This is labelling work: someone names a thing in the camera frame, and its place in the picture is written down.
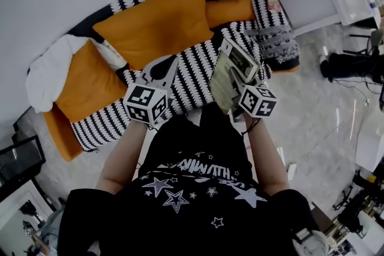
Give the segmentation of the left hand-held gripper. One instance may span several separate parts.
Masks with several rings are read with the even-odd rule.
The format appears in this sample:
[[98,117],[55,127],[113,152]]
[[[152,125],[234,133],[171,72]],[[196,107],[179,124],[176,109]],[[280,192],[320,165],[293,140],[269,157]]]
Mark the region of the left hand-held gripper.
[[177,56],[162,56],[142,71],[144,84],[128,85],[123,105],[128,118],[145,124],[156,124],[169,107],[170,86],[178,69]]

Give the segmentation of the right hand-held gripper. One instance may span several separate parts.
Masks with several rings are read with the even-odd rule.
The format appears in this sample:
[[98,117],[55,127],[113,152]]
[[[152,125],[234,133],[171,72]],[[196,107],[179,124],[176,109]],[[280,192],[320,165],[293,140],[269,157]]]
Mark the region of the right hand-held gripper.
[[232,99],[231,107],[234,119],[239,119],[243,114],[251,118],[268,118],[277,105],[277,97],[265,87],[257,87],[264,84],[264,72],[259,70],[255,73],[252,81],[245,86],[239,73],[234,67],[229,68],[230,82],[238,94]]

